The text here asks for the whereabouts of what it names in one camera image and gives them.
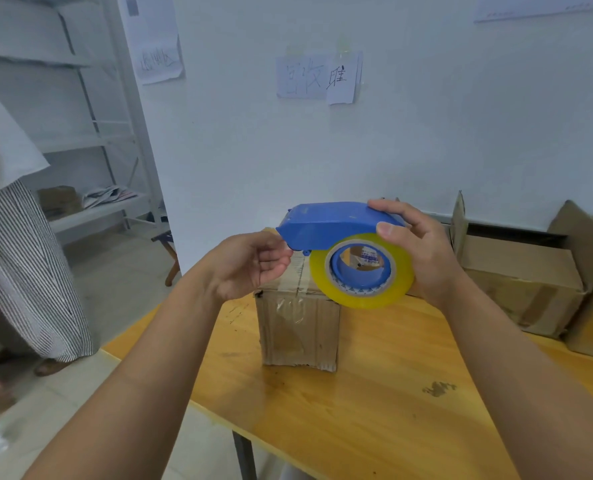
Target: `fingernail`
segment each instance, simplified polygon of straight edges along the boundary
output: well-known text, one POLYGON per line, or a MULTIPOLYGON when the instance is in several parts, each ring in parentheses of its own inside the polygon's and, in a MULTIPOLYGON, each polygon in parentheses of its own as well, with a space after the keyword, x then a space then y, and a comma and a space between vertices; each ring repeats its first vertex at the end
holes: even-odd
POLYGON ((380 235, 390 235, 394 226, 387 222, 380 222, 377 224, 377 233, 380 235))

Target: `white shirt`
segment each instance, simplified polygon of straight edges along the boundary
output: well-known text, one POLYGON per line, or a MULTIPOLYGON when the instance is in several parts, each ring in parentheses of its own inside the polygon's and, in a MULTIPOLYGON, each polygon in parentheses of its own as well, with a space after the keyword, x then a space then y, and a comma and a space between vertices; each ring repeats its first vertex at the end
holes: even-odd
POLYGON ((0 190, 20 177, 43 170, 49 165, 0 102, 0 190))

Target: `person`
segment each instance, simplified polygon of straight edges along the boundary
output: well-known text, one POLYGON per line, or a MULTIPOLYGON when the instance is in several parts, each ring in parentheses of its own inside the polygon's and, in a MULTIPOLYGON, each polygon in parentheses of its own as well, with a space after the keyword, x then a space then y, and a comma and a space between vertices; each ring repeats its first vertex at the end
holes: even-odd
POLYGON ((0 103, 0 363, 37 354, 38 376, 98 350, 61 246, 20 180, 47 166, 0 103))
MULTIPOLYGON (((438 222, 407 203, 369 205, 409 224, 379 223, 377 232, 410 254, 421 292, 445 315, 519 475, 593 479, 593 397, 477 288, 438 222)), ((270 232, 229 237, 211 250, 24 478, 160 478, 221 306, 278 278, 290 256, 270 232)))

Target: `hand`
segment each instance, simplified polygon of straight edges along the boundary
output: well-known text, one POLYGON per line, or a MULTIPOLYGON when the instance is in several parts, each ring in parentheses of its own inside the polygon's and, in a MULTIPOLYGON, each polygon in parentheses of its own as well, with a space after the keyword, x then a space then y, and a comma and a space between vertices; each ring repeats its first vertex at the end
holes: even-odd
POLYGON ((380 222, 377 233, 408 252, 421 296, 430 305, 442 310, 456 283, 466 276, 457 262, 443 226, 409 203, 381 199, 370 200, 368 205, 375 210, 399 214, 411 225, 403 227, 380 222))
POLYGON ((241 298, 275 280, 290 264, 292 250, 280 235, 262 231, 228 237, 198 263, 221 301, 241 298))

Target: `wooden table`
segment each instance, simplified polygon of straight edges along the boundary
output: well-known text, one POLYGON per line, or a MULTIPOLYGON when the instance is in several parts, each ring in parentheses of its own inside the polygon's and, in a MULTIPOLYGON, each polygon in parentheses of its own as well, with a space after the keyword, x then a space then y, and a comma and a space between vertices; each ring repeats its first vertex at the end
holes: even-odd
MULTIPOLYGON (((154 312, 104 347, 123 358, 154 312)), ((343 309, 335 374, 263 367, 252 296, 226 303, 190 404, 316 477, 517 478, 444 317, 343 309)), ((530 335, 593 394, 593 358, 530 335)))

